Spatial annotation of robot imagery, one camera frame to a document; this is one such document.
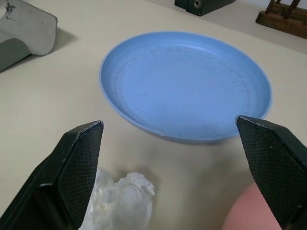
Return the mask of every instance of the gray object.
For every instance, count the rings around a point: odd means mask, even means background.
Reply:
[[[54,15],[22,0],[7,0],[0,19],[0,72],[30,54],[49,54],[57,23]]]

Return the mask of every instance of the plate rim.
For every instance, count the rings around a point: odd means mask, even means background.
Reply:
[[[216,39],[214,37],[210,37],[210,36],[206,36],[206,35],[203,35],[203,34],[198,34],[198,33],[191,33],[191,32],[184,32],[184,31],[155,31],[155,32],[147,32],[147,33],[143,33],[143,34],[139,34],[139,35],[136,35],[136,36],[133,36],[133,37],[130,37],[128,39],[125,39],[123,40],[122,42],[120,42],[119,44],[117,44],[115,47],[113,47],[108,53],[107,55],[105,56],[105,58],[103,59],[101,65],[100,65],[100,70],[99,70],[99,85],[100,85],[100,88],[106,98],[106,100],[111,104],[111,106],[113,107],[113,109],[122,117],[124,118],[126,121],[130,122],[131,124],[133,124],[134,126],[142,129],[143,131],[146,131],[150,134],[154,134],[158,137],[161,137],[161,138],[164,138],[164,139],[167,139],[167,140],[171,140],[171,141],[176,141],[176,142],[183,142],[183,143],[208,143],[208,142],[217,142],[217,141],[221,141],[221,140],[225,140],[225,139],[229,139],[229,138],[232,138],[232,137],[236,137],[239,135],[239,131],[237,132],[234,132],[233,134],[227,136],[227,137],[222,137],[222,138],[200,138],[200,139],[188,139],[188,138],[177,138],[177,137],[174,137],[174,136],[171,136],[171,135],[167,135],[167,134],[164,134],[163,132],[161,131],[157,131],[153,128],[149,128],[145,125],[142,125],[141,123],[133,120],[132,118],[130,118],[129,116],[127,116],[126,114],[124,114],[121,110],[119,110],[114,104],[113,102],[109,99],[108,95],[106,94],[106,91],[102,85],[102,68],[103,68],[103,65],[106,61],[106,59],[110,56],[110,54],[116,50],[119,46],[121,46],[122,44],[130,41],[130,40],[133,40],[135,38],[138,38],[138,37],[141,37],[141,36],[147,36],[147,35],[154,35],[154,34],[187,34],[187,35],[193,35],[193,36],[201,36],[201,37],[205,37],[207,39],[211,39],[211,40],[214,40],[216,42],[220,42],[232,49],[234,49],[235,51],[239,52],[240,54],[244,55],[247,59],[249,59],[251,62],[254,63],[254,65],[256,65],[256,67],[261,71],[261,73],[263,74],[268,86],[269,86],[269,94],[270,94],[270,101],[269,101],[269,104],[268,104],[268,107],[266,109],[266,111],[264,112],[264,114],[258,118],[258,119],[263,119],[267,116],[267,114],[269,113],[270,109],[271,109],[271,106],[272,106],[272,86],[271,86],[271,83],[269,81],[269,78],[267,76],[267,74],[264,72],[264,70],[260,67],[260,65],[254,61],[251,57],[249,57],[247,54],[245,54],[243,51],[239,50],[238,48],[226,43],[226,42],[223,42],[219,39]]]

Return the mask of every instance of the blue plate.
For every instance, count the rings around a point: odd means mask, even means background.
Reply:
[[[115,47],[100,69],[114,109],[135,126],[180,142],[238,135],[237,115],[263,118],[270,83],[247,55],[197,34],[157,32]]]

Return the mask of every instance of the wooden object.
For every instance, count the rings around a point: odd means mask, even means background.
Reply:
[[[307,10],[298,8],[300,0],[291,5],[271,0],[266,11],[261,11],[256,23],[307,39]]]

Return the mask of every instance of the crumpled paper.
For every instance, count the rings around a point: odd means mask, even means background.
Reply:
[[[152,216],[154,186],[142,174],[129,173],[114,183],[97,170],[92,195],[79,230],[146,230]]]

